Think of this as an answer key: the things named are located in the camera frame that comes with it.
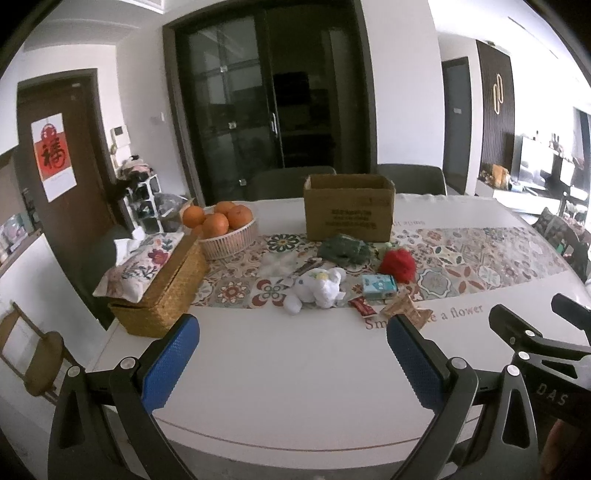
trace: fruit basket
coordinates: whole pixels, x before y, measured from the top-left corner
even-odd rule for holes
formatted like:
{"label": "fruit basket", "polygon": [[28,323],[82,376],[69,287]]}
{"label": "fruit basket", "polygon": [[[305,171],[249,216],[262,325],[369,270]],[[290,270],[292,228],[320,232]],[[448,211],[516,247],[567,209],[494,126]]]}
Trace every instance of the fruit basket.
{"label": "fruit basket", "polygon": [[258,225],[255,218],[252,222],[226,235],[199,240],[199,244],[207,260],[219,260],[243,251],[252,245],[257,236]]}

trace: orange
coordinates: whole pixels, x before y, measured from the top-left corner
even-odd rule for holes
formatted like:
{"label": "orange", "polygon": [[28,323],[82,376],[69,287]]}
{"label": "orange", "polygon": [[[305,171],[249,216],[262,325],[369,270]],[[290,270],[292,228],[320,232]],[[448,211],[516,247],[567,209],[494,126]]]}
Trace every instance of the orange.
{"label": "orange", "polygon": [[192,232],[193,235],[197,235],[197,238],[203,238],[203,225],[197,225]]}
{"label": "orange", "polygon": [[201,225],[205,220],[205,212],[197,205],[190,205],[183,212],[183,224],[189,228]]}
{"label": "orange", "polygon": [[228,232],[228,219],[222,213],[214,213],[203,222],[203,237],[214,238],[226,235]]}
{"label": "orange", "polygon": [[252,219],[252,211],[244,205],[236,205],[228,212],[228,223],[236,230],[252,222]]}
{"label": "orange", "polygon": [[216,203],[216,206],[213,208],[213,211],[216,213],[223,213],[224,215],[227,215],[228,212],[232,210],[235,206],[236,204],[234,202],[218,202]]}

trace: candy wrapper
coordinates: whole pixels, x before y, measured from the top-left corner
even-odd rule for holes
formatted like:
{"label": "candy wrapper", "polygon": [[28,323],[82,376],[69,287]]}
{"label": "candy wrapper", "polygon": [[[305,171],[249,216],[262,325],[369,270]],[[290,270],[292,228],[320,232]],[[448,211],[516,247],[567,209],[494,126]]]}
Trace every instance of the candy wrapper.
{"label": "candy wrapper", "polygon": [[380,312],[387,318],[394,315],[403,314],[410,320],[417,330],[425,326],[429,317],[433,314],[429,309],[417,309],[408,294],[400,294],[394,297],[393,301],[388,303]]}
{"label": "candy wrapper", "polygon": [[349,300],[349,305],[354,307],[364,318],[376,315],[376,311],[365,303],[365,298],[363,297],[357,297],[356,299]]}

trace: blue gripper pad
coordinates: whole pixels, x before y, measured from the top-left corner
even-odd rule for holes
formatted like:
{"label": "blue gripper pad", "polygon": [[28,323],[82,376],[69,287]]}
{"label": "blue gripper pad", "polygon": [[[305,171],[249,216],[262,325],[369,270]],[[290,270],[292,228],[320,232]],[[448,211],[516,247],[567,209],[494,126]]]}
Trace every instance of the blue gripper pad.
{"label": "blue gripper pad", "polygon": [[199,343],[197,319],[185,314],[178,321],[183,319],[184,325],[176,331],[144,377],[141,398],[149,414],[156,408],[166,405],[168,397]]}
{"label": "blue gripper pad", "polygon": [[438,413],[443,407],[443,382],[436,370],[409,335],[406,328],[392,317],[386,327],[388,345],[404,371],[419,403]]}

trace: woven basket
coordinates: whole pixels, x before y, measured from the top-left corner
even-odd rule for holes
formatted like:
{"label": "woven basket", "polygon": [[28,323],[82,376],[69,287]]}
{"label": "woven basket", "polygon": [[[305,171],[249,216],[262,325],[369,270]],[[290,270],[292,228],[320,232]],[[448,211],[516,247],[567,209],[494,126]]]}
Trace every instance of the woven basket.
{"label": "woven basket", "polygon": [[109,308],[130,335],[162,338],[189,309],[209,266],[194,235],[185,235],[138,303],[110,299]]}
{"label": "woven basket", "polygon": [[247,223],[233,232],[200,240],[199,243],[203,247],[205,258],[208,260],[218,260],[242,252],[246,247],[252,245],[257,236],[258,225],[255,218],[252,222]]}

